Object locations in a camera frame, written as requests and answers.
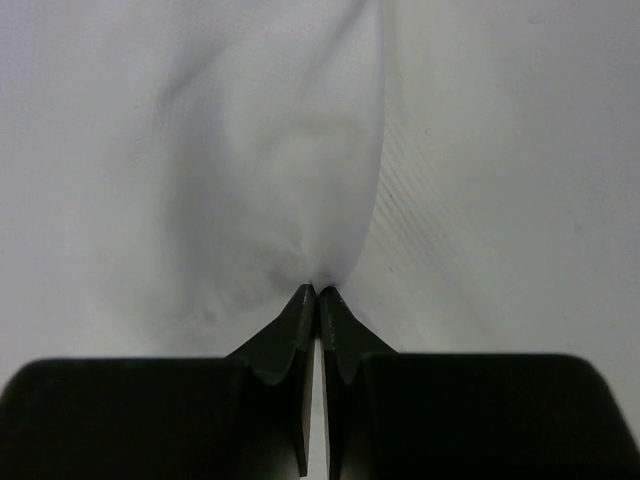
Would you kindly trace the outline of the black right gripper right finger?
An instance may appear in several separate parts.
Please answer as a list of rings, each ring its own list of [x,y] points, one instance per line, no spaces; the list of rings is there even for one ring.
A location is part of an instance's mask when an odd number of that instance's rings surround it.
[[[400,353],[318,299],[332,479],[635,479],[603,376],[566,354]]]

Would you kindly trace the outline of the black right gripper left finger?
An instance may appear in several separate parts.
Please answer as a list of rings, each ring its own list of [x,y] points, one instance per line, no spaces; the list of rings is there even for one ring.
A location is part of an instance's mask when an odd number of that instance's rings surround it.
[[[42,359],[1,395],[5,479],[298,479],[316,294],[222,358]]]

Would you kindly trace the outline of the white t-shirt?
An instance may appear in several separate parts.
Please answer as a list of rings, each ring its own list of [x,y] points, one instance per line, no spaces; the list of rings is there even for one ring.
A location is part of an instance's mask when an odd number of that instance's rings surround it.
[[[198,355],[353,270],[378,1],[5,1],[1,365]]]

